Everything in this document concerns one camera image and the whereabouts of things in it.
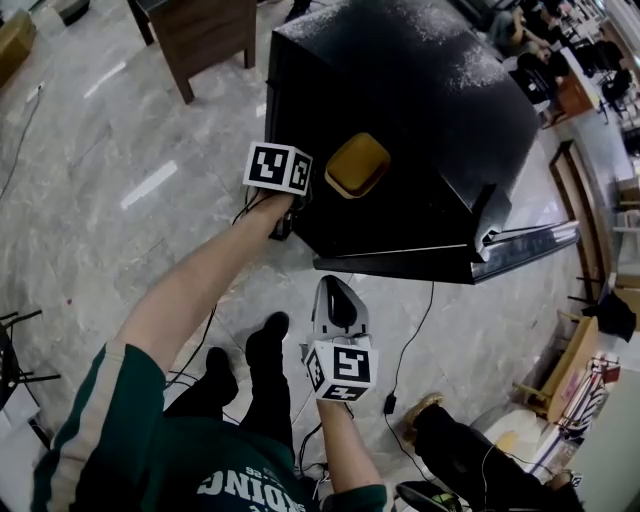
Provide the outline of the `grey bag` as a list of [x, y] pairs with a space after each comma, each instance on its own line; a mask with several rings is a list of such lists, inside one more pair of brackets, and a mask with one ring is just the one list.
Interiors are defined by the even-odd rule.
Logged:
[[69, 27], [89, 10], [90, 0], [56, 0], [54, 9], [65, 27]]

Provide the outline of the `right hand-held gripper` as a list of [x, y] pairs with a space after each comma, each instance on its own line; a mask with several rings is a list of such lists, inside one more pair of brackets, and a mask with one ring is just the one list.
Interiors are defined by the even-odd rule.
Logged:
[[344, 281], [321, 278], [311, 327], [300, 348], [316, 399], [356, 402], [375, 387], [378, 350], [372, 347], [369, 312]]

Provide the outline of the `person's leg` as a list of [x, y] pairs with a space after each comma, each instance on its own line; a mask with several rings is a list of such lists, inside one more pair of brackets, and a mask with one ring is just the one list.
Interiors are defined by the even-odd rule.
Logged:
[[212, 347], [207, 353], [204, 375], [169, 405], [164, 416], [221, 420], [223, 408], [237, 394], [238, 384], [227, 353], [220, 347]]
[[294, 457], [290, 390], [283, 369], [283, 341], [289, 323], [286, 313], [273, 313], [247, 340], [252, 400], [241, 426], [279, 442]]

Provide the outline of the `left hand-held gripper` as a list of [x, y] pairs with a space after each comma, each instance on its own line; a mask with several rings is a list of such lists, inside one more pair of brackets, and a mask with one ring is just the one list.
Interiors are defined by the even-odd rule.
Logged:
[[254, 196], [246, 197], [242, 214], [259, 203], [257, 197], [262, 190], [293, 195], [292, 206], [270, 235], [273, 240], [285, 241], [293, 231], [296, 216], [311, 201], [312, 170], [313, 158], [294, 146], [252, 142], [243, 184], [254, 190]]

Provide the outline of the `person's left forearm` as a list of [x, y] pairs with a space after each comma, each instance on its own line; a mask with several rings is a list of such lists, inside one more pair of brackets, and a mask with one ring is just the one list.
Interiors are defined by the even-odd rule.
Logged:
[[261, 192], [248, 213], [168, 270], [138, 302], [115, 342], [146, 353], [164, 372], [234, 279], [266, 246], [292, 206], [288, 193]]

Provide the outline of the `dark wooden desk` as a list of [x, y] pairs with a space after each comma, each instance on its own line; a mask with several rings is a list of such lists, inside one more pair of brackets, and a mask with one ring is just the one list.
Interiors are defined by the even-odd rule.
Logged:
[[146, 45], [158, 43], [185, 104], [190, 79], [238, 53], [256, 64], [257, 0], [126, 0]]

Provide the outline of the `black cloth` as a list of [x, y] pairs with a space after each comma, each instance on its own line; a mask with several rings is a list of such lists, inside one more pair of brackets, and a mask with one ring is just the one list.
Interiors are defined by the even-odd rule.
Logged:
[[587, 317], [598, 320], [599, 331], [629, 343], [636, 332], [637, 314], [614, 291], [597, 304], [582, 310]]

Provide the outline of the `low wooden frame bench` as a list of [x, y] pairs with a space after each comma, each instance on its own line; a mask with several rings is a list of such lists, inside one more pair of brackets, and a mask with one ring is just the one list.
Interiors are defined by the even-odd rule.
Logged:
[[549, 163], [565, 212], [578, 223], [580, 239], [577, 251], [585, 298], [583, 303], [596, 302], [605, 289], [611, 263], [611, 240], [607, 234], [596, 194], [587, 168], [574, 140], [562, 141]]

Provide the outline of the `small round wooden table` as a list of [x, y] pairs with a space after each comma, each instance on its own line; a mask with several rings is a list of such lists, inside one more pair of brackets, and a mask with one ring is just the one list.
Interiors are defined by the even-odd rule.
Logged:
[[569, 343], [553, 368], [541, 389], [535, 389], [522, 383], [513, 383], [513, 387], [524, 397], [534, 397], [534, 403], [527, 407], [551, 424], [560, 424], [564, 413], [584, 378], [590, 372], [590, 365], [596, 353], [598, 338], [598, 320], [596, 317], [578, 316], [564, 311], [558, 312], [561, 318], [576, 324]]

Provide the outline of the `person's right leg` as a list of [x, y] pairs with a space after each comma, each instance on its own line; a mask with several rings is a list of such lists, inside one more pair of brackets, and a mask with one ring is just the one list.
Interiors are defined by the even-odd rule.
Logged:
[[289, 323], [286, 313], [273, 313], [247, 340], [252, 400], [241, 426], [279, 442], [294, 457], [290, 390], [283, 369], [283, 341]]

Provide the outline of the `person's right forearm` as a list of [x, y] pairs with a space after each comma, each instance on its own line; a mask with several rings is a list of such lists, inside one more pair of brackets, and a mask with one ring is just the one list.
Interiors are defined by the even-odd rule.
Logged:
[[382, 485], [376, 469], [344, 403], [317, 401], [326, 459], [333, 490], [345, 493]]

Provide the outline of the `brown cardboard box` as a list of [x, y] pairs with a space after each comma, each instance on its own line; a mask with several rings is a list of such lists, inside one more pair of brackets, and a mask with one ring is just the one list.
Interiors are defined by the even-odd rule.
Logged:
[[36, 27], [23, 9], [18, 9], [0, 27], [0, 89], [30, 55], [35, 37]]

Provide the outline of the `black round stool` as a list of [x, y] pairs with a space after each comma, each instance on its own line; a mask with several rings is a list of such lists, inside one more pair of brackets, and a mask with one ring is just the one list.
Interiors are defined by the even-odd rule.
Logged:
[[14, 344], [14, 327], [34, 317], [41, 316], [42, 310], [20, 315], [18, 311], [0, 316], [0, 411], [20, 384], [46, 382], [61, 378], [59, 373], [35, 376], [33, 372], [21, 369]]

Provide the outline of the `person's green sweatshirt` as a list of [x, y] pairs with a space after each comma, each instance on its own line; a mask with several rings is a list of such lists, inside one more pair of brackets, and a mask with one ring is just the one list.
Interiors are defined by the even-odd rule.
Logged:
[[165, 375], [107, 343], [34, 471], [32, 512], [321, 512], [283, 444], [205, 417], [167, 418]]

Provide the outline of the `yellow plastic tray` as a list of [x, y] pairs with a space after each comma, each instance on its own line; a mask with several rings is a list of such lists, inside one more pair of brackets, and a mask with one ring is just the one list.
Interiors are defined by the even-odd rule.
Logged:
[[391, 164], [389, 152], [369, 133], [345, 142], [326, 164], [325, 181], [345, 199], [368, 194]]

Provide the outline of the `person's left leg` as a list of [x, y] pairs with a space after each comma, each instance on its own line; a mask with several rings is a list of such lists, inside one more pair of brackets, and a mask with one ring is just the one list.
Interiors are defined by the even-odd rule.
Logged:
[[207, 353], [204, 375], [169, 405], [164, 416], [221, 420], [223, 408], [237, 394], [238, 384], [227, 353], [220, 347], [212, 347]]

